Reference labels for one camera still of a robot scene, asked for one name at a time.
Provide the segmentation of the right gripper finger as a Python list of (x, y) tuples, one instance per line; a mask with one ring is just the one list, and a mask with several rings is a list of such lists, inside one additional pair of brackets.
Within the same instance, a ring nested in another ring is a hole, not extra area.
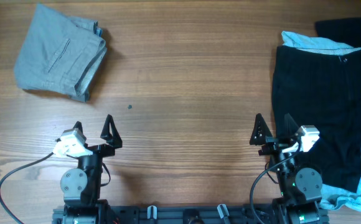
[(264, 145), (267, 138), (272, 138), (273, 135), (265, 122), (261, 113), (258, 113), (255, 117), (255, 123), (253, 132), (250, 138), (250, 145)]
[(298, 136), (299, 126), (293, 117), (287, 113), (284, 116), (284, 137), (296, 138)]

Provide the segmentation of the black shorts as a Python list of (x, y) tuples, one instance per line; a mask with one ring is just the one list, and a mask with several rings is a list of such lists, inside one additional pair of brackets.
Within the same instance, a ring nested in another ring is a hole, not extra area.
[(326, 185), (356, 192), (361, 177), (361, 50), (324, 55), (278, 47), (272, 107), (277, 136), (286, 135), (286, 114), (320, 132), (312, 149), (297, 158), (319, 168)]

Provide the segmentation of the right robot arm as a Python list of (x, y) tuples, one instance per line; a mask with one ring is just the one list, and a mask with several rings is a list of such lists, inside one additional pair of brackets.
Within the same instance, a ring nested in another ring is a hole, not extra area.
[(296, 159), (319, 140), (319, 130), (313, 125), (298, 126), (290, 114), (284, 116), (289, 133), (274, 137), (261, 114), (255, 117), (250, 144), (260, 146), (258, 154), (268, 156), (268, 167), (254, 180), (250, 190), (250, 210), (256, 223), (264, 223), (263, 215), (253, 203), (253, 194), (259, 180), (275, 172), (281, 192), (273, 199), (267, 213), (270, 223), (326, 223), (327, 212), (320, 210), (323, 185), (321, 173)]

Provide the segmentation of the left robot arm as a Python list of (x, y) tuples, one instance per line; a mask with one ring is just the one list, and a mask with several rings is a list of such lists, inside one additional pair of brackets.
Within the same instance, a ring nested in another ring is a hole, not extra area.
[(100, 138), (105, 140), (104, 144), (89, 146), (83, 134), (82, 124), (78, 121), (72, 129), (65, 130), (57, 139), (54, 154), (75, 158), (78, 165), (66, 171), (60, 180), (65, 205), (61, 210), (54, 210), (53, 224), (120, 222), (119, 216), (111, 209), (108, 201), (100, 199), (100, 190), (107, 185), (101, 182), (103, 171), (108, 170), (103, 158), (114, 156), (115, 150), (123, 146), (110, 114), (106, 117)]

